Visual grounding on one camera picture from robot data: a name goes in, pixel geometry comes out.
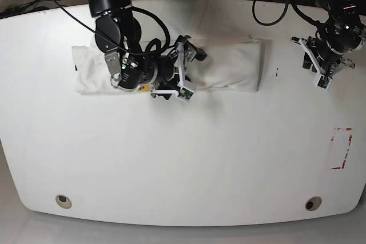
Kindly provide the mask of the white printed T-shirt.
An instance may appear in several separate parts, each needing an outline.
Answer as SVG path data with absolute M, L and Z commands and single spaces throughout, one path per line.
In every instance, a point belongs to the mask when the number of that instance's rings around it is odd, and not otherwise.
M 258 91 L 261 63 L 264 60 L 266 41 L 194 40 L 208 57 L 188 64 L 187 75 L 199 90 L 236 90 L 247 93 Z M 73 46 L 72 57 L 77 68 L 75 90 L 82 95 L 126 95 L 111 84 L 111 75 L 104 53 L 95 39 L 89 46 Z

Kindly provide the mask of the red tape rectangle marking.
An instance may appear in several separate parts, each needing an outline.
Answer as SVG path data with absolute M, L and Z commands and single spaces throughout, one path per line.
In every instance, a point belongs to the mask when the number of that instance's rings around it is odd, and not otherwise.
M 352 141 L 352 131 L 350 127 L 334 128 L 328 154 L 328 166 L 331 170 L 342 170 L 349 154 Z

